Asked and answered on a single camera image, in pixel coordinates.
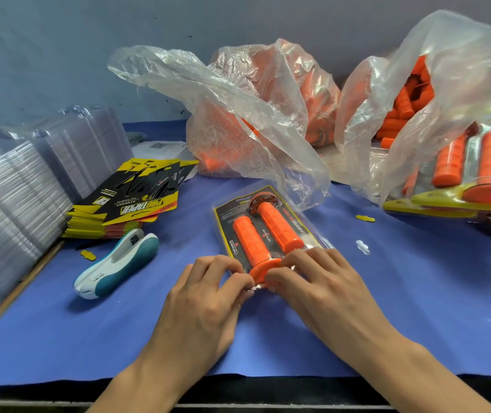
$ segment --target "forearm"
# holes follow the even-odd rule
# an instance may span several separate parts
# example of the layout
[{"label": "forearm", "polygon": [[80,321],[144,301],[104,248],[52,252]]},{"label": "forearm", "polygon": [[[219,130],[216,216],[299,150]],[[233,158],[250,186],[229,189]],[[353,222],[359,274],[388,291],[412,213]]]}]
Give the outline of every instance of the forearm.
[{"label": "forearm", "polygon": [[88,410],[88,413],[166,413],[178,395],[166,387],[163,377],[144,380],[131,365],[118,374]]},{"label": "forearm", "polygon": [[361,374],[400,413],[491,413],[491,404],[403,337]]}]

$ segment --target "blue wall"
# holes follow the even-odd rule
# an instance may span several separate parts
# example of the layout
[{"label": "blue wall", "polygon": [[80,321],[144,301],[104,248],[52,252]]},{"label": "blue wall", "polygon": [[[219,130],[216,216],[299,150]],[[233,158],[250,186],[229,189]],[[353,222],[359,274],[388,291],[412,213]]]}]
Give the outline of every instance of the blue wall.
[{"label": "blue wall", "polygon": [[108,71],[117,47],[185,49],[208,62],[220,46],[283,37],[343,76],[440,8],[491,24],[491,0],[0,0],[0,124],[71,103],[113,106],[124,122],[188,116]]}]

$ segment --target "clear plastic bag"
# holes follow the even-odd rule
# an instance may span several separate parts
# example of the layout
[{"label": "clear plastic bag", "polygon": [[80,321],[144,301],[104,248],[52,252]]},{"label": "clear plastic bag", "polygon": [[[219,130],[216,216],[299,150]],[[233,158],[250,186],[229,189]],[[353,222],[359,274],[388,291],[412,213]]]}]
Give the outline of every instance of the clear plastic bag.
[{"label": "clear plastic bag", "polygon": [[282,40],[222,48],[206,66],[183,50],[134,46],[116,50],[108,68],[184,103],[192,113],[188,148],[201,174],[273,180],[304,210],[319,204],[330,184],[305,135],[309,127],[316,133],[317,125],[334,126],[339,91],[298,49]]},{"label": "clear plastic bag", "polygon": [[[412,117],[387,157],[373,165],[371,141],[418,57],[427,55],[435,98]],[[428,161],[491,107],[491,26],[449,11],[420,21],[387,59],[369,57],[345,83],[335,125],[351,186],[382,203],[414,168]]]}]

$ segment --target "white paper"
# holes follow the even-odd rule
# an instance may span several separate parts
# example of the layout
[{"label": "white paper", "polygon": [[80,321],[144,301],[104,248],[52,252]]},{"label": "white paper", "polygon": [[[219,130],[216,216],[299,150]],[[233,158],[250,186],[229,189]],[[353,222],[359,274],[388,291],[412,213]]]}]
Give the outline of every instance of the white paper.
[{"label": "white paper", "polygon": [[[141,159],[180,159],[181,161],[195,161],[196,157],[190,152],[186,146],[186,142],[180,140],[154,140],[149,142],[141,142],[133,146],[133,155],[135,158]],[[198,173],[196,165],[186,177],[186,180],[191,179]]]}]

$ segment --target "blue tabletop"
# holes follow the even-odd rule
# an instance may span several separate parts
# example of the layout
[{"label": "blue tabletop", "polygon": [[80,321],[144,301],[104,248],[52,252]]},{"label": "blue tabletop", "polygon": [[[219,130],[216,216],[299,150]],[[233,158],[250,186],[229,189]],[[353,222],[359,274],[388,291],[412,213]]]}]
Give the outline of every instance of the blue tabletop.
[{"label": "blue tabletop", "polygon": [[[184,130],[182,123],[162,127],[127,129],[157,131],[160,139]],[[184,266],[221,252],[213,202],[250,182],[202,176],[185,182],[178,208],[145,229],[159,236],[158,256],[105,299],[75,294],[73,281],[92,263],[70,241],[0,318],[0,385],[95,380],[125,368]],[[306,215],[357,269],[391,323],[454,373],[491,375],[491,238],[463,221],[387,215],[346,186],[333,184],[330,194]],[[357,248],[358,239],[370,255]],[[102,258],[114,245],[92,250]],[[235,342],[212,373],[354,374],[267,291],[244,305]]]}]

